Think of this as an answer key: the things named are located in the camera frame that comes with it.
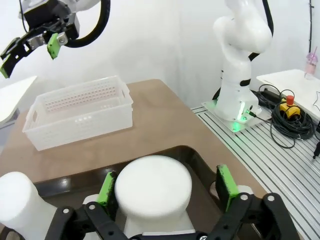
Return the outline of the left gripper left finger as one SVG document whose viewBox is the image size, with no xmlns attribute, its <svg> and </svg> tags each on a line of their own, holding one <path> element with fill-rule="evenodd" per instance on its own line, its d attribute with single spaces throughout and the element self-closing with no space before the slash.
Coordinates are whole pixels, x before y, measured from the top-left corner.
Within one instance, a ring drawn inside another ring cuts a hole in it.
<svg viewBox="0 0 320 240">
<path fill-rule="evenodd" d="M 100 240 L 126 240 L 116 225 L 118 202 L 115 197 L 115 171 L 108 172 L 97 200 L 74 209 L 59 207 L 46 234 L 47 240 L 83 240 L 88 233 L 96 233 Z"/>
</svg>

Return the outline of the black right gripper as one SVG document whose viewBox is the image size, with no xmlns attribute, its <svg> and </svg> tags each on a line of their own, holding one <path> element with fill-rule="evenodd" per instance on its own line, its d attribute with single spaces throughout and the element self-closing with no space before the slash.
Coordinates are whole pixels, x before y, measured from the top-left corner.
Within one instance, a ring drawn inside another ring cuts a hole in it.
<svg viewBox="0 0 320 240">
<path fill-rule="evenodd" d="M 79 37 L 80 24 L 76 13 L 61 0 L 27 0 L 23 4 L 23 16 L 29 31 L 14 38 L 1 53 L 0 72 L 8 79 L 16 64 L 47 42 L 52 60 L 58 57 L 62 46 Z"/>
</svg>

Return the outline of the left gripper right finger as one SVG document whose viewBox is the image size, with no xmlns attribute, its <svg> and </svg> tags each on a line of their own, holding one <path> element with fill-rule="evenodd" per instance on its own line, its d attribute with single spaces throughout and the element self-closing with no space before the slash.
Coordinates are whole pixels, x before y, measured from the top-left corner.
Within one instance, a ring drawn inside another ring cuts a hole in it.
<svg viewBox="0 0 320 240">
<path fill-rule="evenodd" d="M 265 194 L 262 198 L 240 192 L 227 165 L 216 167 L 215 188 L 224 214 L 208 240 L 232 240 L 244 224 L 254 225 L 263 240 L 297 240 L 298 231 L 281 196 Z"/>
</svg>

